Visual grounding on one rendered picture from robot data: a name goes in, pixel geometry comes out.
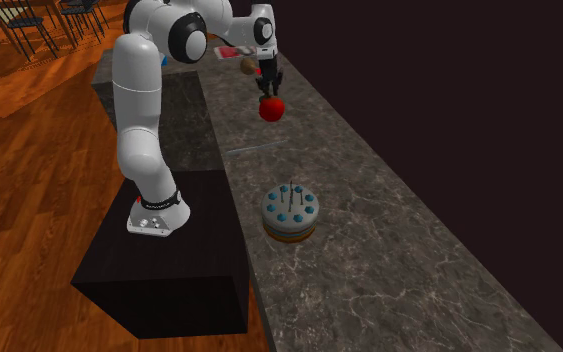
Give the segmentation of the black metal chair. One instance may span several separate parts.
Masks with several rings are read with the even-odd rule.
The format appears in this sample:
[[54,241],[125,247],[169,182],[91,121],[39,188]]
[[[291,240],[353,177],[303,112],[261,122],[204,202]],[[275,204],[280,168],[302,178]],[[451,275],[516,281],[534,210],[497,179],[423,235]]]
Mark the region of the black metal chair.
[[83,38],[83,28],[91,29],[98,41],[105,36],[107,19],[99,6],[100,0],[61,0],[60,14],[64,16],[73,33],[75,43]]
[[27,43],[27,47],[35,54],[36,51],[31,46],[30,40],[25,32],[28,28],[35,28],[38,31],[53,56],[57,58],[56,52],[59,50],[59,47],[43,24],[44,18],[39,17],[35,13],[29,0],[0,0],[0,21],[7,30],[7,36],[10,40],[13,36],[27,59],[30,59],[30,55],[25,50],[18,34],[21,34]]

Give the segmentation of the grey cake with blue dots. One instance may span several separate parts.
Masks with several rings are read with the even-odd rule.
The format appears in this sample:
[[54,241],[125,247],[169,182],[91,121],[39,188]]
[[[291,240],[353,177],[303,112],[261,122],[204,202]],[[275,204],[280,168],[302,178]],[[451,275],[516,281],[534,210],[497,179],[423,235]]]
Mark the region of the grey cake with blue dots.
[[315,231],[319,209],[309,188],[293,182],[276,185],[261,201],[263,229],[279,242],[301,242]]

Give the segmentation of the orange patterned rug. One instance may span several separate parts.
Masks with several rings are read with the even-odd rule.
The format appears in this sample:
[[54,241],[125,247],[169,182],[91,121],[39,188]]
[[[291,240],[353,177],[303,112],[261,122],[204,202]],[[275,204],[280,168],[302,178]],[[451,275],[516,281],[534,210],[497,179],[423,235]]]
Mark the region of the orange patterned rug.
[[52,89],[96,64],[121,32],[125,0],[101,0],[109,26],[94,36],[85,30],[77,47],[72,47],[61,29],[51,28],[59,50],[53,55],[39,33],[31,29],[30,43],[36,50],[29,57],[17,52],[0,30],[0,117],[5,118]]

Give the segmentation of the black robot stand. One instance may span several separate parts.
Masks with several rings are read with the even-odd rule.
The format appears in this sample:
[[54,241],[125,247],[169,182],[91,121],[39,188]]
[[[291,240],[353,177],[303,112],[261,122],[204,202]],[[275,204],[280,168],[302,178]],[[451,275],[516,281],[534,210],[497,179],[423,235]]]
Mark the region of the black robot stand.
[[139,191],[124,180],[72,285],[139,339],[244,333],[249,266],[227,175],[177,171],[191,215],[167,237],[126,228]]

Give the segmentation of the red and white book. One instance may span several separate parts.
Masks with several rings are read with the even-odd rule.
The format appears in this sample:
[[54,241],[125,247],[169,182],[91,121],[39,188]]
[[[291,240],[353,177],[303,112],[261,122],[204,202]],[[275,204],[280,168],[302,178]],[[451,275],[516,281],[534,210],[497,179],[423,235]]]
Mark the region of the red and white book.
[[257,56],[257,48],[253,46],[218,46],[214,53],[219,60],[243,59]]

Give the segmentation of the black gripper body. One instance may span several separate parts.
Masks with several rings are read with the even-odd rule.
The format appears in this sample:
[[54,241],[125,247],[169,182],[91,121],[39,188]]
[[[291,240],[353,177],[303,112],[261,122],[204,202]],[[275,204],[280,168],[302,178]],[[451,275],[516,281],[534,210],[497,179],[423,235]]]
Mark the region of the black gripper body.
[[277,89],[282,81],[282,70],[278,66],[276,58],[260,60],[259,68],[261,75],[256,79],[258,87],[264,89],[269,84]]

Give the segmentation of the red apple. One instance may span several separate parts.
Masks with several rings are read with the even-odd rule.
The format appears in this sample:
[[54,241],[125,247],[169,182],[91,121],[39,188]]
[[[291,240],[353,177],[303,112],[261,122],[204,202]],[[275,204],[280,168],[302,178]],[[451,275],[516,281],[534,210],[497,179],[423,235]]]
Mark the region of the red apple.
[[285,104],[278,97],[264,97],[260,100],[259,115],[268,122],[280,120],[285,112]]

